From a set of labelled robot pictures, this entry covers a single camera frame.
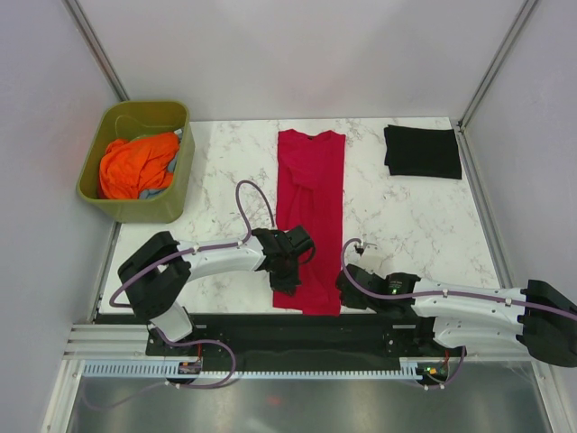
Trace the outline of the magenta red t shirt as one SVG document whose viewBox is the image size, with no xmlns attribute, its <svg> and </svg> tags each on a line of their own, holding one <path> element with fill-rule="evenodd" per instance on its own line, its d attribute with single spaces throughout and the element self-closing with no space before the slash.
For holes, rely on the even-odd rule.
<svg viewBox="0 0 577 433">
<path fill-rule="evenodd" d="M 334 131 L 308 135 L 294 129 L 278 134 L 276 224 L 280 230 L 303 226 L 316 252 L 299 266 L 301 285 L 294 295 L 273 294 L 273 306 L 310 316 L 340 314 L 343 245 L 343 166 L 346 136 Z"/>
</svg>

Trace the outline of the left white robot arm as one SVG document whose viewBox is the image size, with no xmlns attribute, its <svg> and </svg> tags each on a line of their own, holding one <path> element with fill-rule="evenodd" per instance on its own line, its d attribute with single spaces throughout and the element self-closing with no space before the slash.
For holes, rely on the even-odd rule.
<svg viewBox="0 0 577 433">
<path fill-rule="evenodd" d="M 228 272 L 266 272 L 276 292 L 296 293 L 299 267 L 316 254 L 303 226 L 288 231 L 255 228 L 244 239 L 195 244 L 180 243 L 169 231 L 151 237 L 118 269 L 125 305 L 153 325 L 179 355 L 197 347 L 197 331 L 178 297 L 194 280 Z"/>
</svg>

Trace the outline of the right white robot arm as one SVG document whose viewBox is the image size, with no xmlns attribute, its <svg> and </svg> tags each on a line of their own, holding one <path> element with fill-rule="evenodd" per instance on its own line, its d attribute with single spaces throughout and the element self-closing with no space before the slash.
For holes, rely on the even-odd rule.
<svg viewBox="0 0 577 433">
<path fill-rule="evenodd" d="M 489 290 L 405 272 L 381 277 L 349 264 L 339 272 L 336 288 L 347 308 L 426 321 L 412 335 L 423 355 L 463 346 L 483 353 L 526 351 L 546 364 L 576 365 L 576 305 L 545 281 Z"/>
</svg>

